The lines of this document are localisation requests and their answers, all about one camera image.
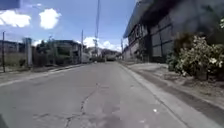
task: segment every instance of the building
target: building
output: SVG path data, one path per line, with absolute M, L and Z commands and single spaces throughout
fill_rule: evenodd
M 107 61 L 114 61 L 116 60 L 117 56 L 119 55 L 119 52 L 110 50 L 110 49 L 103 49 L 102 51 L 102 57 L 106 59 Z
M 93 58 L 93 57 L 101 57 L 102 56 L 102 51 L 103 49 L 102 48 L 99 48 L 99 47 L 89 47 L 87 48 L 87 51 L 89 53 L 89 55 Z
M 0 41 L 0 54 L 2 52 L 2 41 Z M 13 41 L 4 41 L 4 52 L 8 53 L 25 53 L 25 43 L 13 42 Z
M 56 54 L 63 54 L 71 57 L 73 64 L 82 63 L 82 48 L 85 51 L 86 46 L 73 40 L 54 40 Z
M 224 16 L 223 0 L 139 0 L 123 36 L 129 41 L 124 59 L 165 62 L 177 33 L 209 31 L 214 18 L 208 7 Z

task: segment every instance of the street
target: street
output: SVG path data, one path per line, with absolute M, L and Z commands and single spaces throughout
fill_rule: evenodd
M 0 88 L 1 128 L 186 128 L 118 63 Z

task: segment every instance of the sidewalk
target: sidewalk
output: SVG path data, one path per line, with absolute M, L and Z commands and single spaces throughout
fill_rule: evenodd
M 66 67 L 42 67 L 42 68 L 36 68 L 36 69 L 31 69 L 29 71 L 23 71 L 23 72 L 6 72 L 6 73 L 0 73 L 0 84 L 9 82 L 9 81 L 16 81 L 20 80 L 26 77 L 31 77 L 31 76 L 39 76 L 43 73 L 47 72 L 57 72 L 60 70 L 66 70 L 70 68 L 76 68 L 83 66 L 84 64 L 80 65 L 71 65 L 71 66 L 66 66 Z
M 192 77 L 185 78 L 169 72 L 165 64 L 145 63 L 125 66 L 224 127 L 224 89 L 198 86 L 202 83 Z

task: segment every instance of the blue sky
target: blue sky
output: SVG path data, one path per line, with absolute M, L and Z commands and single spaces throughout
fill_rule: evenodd
M 135 0 L 101 0 L 99 46 L 118 50 Z M 20 9 L 1 11 L 0 31 L 35 40 L 68 39 L 92 46 L 97 0 L 22 0 Z

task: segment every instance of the roof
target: roof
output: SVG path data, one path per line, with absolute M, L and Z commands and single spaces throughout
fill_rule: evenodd
M 144 13 L 148 10 L 148 8 L 153 4 L 154 0 L 141 0 L 136 3 L 134 11 L 129 20 L 128 26 L 123 35 L 124 38 L 128 37 L 131 33 L 135 25 L 139 23 Z

